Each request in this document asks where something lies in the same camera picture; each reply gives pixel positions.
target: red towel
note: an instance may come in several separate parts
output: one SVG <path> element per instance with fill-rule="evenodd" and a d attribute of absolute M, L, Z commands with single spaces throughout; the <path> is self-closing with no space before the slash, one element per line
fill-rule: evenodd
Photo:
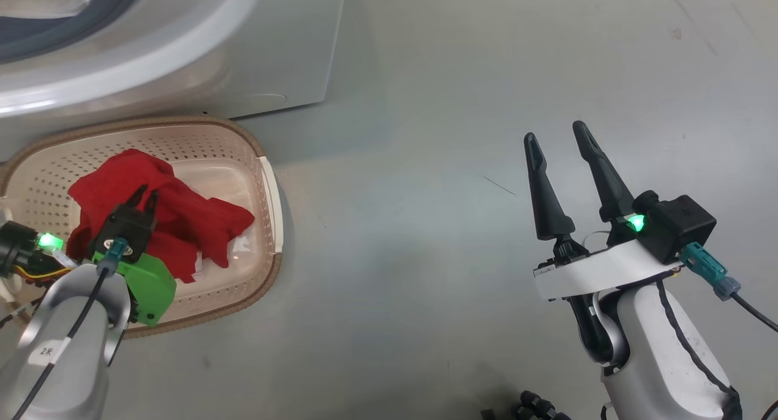
<path fill-rule="evenodd" d="M 117 204 L 125 203 L 141 185 L 148 194 L 158 192 L 156 228 L 146 252 L 161 259 L 173 277 L 184 283 L 195 281 L 198 249 L 226 268 L 227 245 L 253 223 L 248 210 L 221 199 L 205 199 L 173 176 L 173 167 L 138 150 L 127 150 L 106 160 L 94 173 L 78 179 L 67 193 L 81 206 L 81 224 L 67 241 L 67 254 L 87 256 L 89 241 L 103 227 Z"/>

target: black cable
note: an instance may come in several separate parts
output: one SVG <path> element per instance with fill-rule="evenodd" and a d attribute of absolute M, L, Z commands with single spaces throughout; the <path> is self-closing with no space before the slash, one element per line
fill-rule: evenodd
<path fill-rule="evenodd" d="M 773 415 L 773 412 L 776 410 L 778 410 L 778 401 L 774 401 L 773 404 L 770 405 L 770 408 L 767 408 L 765 414 L 762 415 L 762 420 L 769 420 L 770 415 Z"/>
<path fill-rule="evenodd" d="M 41 306 L 42 300 L 43 300 L 42 297 L 36 298 L 33 301 L 30 301 L 30 303 L 28 303 L 28 304 L 26 304 L 24 306 L 20 306 L 19 309 L 16 309 L 16 310 L 12 311 L 11 313 L 9 313 L 8 315 L 6 315 L 5 317 L 3 317 L 3 319 L 0 320 L 0 329 L 2 329 L 5 326 L 6 323 L 8 323 L 9 321 L 12 321 L 15 317 L 19 317 L 19 315 L 22 312 L 25 312 L 26 310 L 30 309 L 32 306 Z"/>
<path fill-rule="evenodd" d="M 41 303 L 44 303 L 44 298 L 46 298 L 46 295 L 48 294 L 48 290 L 49 290 L 50 287 L 51 287 L 51 284 L 46 285 L 45 290 L 44 290 L 44 295 L 36 298 L 38 303 L 35 304 L 35 309 L 33 309 L 33 312 L 32 312 L 31 315 L 34 316 L 35 313 L 38 312 L 38 308 L 41 307 Z"/>
<path fill-rule="evenodd" d="M 670 301 L 667 300 L 667 291 L 664 290 L 664 283 L 661 280 L 656 281 L 656 288 L 659 290 L 659 301 L 662 303 L 664 314 L 667 316 L 667 321 L 670 322 L 670 326 L 672 326 L 673 330 L 675 331 L 675 336 L 678 338 L 678 341 L 681 342 L 681 346 L 683 346 L 684 350 L 689 353 L 689 356 L 692 358 L 694 365 L 696 365 L 697 368 L 699 368 L 700 371 L 705 374 L 705 377 L 708 378 L 708 381 L 718 387 L 722 393 L 725 393 L 730 397 L 730 399 L 725 403 L 725 406 L 722 407 L 723 414 L 725 414 L 723 420 L 742 419 L 743 409 L 740 405 L 740 393 L 738 393 L 733 387 L 727 387 L 725 384 L 723 384 L 723 382 L 720 381 L 719 378 L 717 378 L 708 367 L 706 367 L 705 363 L 703 363 L 703 360 L 697 356 L 694 348 L 692 348 L 689 340 L 686 339 L 686 335 L 684 335 L 683 331 L 681 330 L 681 325 L 678 324 L 678 320 L 675 318 L 673 308 L 670 307 Z"/>
<path fill-rule="evenodd" d="M 736 292 L 732 293 L 732 298 L 734 298 L 734 301 L 737 301 L 737 304 L 742 306 L 743 309 L 747 310 L 748 312 L 751 313 L 751 315 L 756 317 L 757 320 L 766 324 L 767 327 L 773 329 L 773 331 L 778 332 L 778 324 L 775 324 L 772 320 L 770 320 L 770 318 L 765 317 L 761 312 L 756 310 L 756 308 L 748 304 L 748 301 L 745 301 L 745 298 L 742 298 L 741 296 L 737 295 Z"/>
<path fill-rule="evenodd" d="M 108 275 L 108 268 L 103 268 L 103 271 L 100 273 L 100 276 L 97 278 L 97 283 L 95 283 L 95 287 L 92 288 L 92 292 L 89 293 L 89 298 L 86 299 L 86 304 L 84 305 L 84 308 L 81 309 L 81 313 L 78 315 L 78 318 L 75 319 L 75 323 L 73 323 L 73 327 L 70 328 L 70 331 L 67 332 L 66 338 L 72 339 L 75 337 L 75 333 L 78 332 L 78 329 L 81 328 L 81 324 L 86 319 L 86 315 L 89 314 L 89 310 L 92 309 L 92 304 L 95 303 L 95 299 L 97 298 L 97 293 L 100 292 L 100 288 L 103 286 L 103 282 L 105 281 L 106 276 Z M 35 385 L 33 385 L 33 389 L 30 390 L 30 393 L 27 394 L 27 397 L 24 399 L 22 406 L 19 407 L 19 411 L 16 412 L 16 415 L 11 420 L 20 420 L 24 413 L 27 411 L 28 408 L 30 408 L 30 405 L 33 403 L 33 399 L 35 399 L 35 396 L 38 395 L 38 392 L 41 390 L 41 387 L 44 386 L 44 383 L 46 382 L 46 379 L 48 379 L 48 376 L 51 374 L 51 370 L 53 370 L 53 362 L 49 362 L 48 365 L 46 365 L 46 368 L 44 368 L 44 372 L 41 373 L 40 376 L 38 376 L 37 381 L 35 382 Z"/>

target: floor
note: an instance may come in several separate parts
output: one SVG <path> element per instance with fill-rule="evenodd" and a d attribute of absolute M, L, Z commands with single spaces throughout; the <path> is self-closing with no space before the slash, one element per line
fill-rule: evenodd
<path fill-rule="evenodd" d="M 346 0 L 327 101 L 241 121 L 283 189 L 278 281 L 125 342 L 105 418 L 470 419 L 523 389 L 595 418 L 599 368 L 534 289 L 552 246 L 522 151 L 534 131 L 578 240 L 603 229 L 576 119 L 633 194 L 716 216 L 707 247 L 778 315 L 775 19 L 772 0 Z M 774 334 L 690 273 L 667 283 L 758 418 Z"/>

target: washing machine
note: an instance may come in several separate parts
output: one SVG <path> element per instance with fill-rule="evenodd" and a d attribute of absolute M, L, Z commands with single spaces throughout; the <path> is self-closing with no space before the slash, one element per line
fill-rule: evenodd
<path fill-rule="evenodd" d="M 235 118 L 320 102 L 342 5 L 86 0 L 65 16 L 2 16 L 0 141 L 143 115 Z"/>

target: laundry basket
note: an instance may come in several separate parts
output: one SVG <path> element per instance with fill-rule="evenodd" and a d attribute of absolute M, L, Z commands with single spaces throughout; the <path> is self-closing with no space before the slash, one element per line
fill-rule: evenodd
<path fill-rule="evenodd" d="M 244 207 L 256 219 L 230 243 L 230 267 L 204 260 L 194 283 L 177 280 L 173 304 L 155 328 L 131 325 L 126 336 L 142 337 L 204 323 L 245 309 L 261 298 L 281 266 L 283 217 L 278 187 L 259 144 L 228 120 L 197 116 L 139 119 L 42 140 L 0 170 L 6 218 L 67 239 L 80 218 L 80 207 L 67 190 L 109 157 L 130 148 L 166 160 L 177 178 L 195 192 Z M 9 306 L 28 303 L 43 293 L 19 279 L 16 284 L 4 282 L 12 295 Z"/>

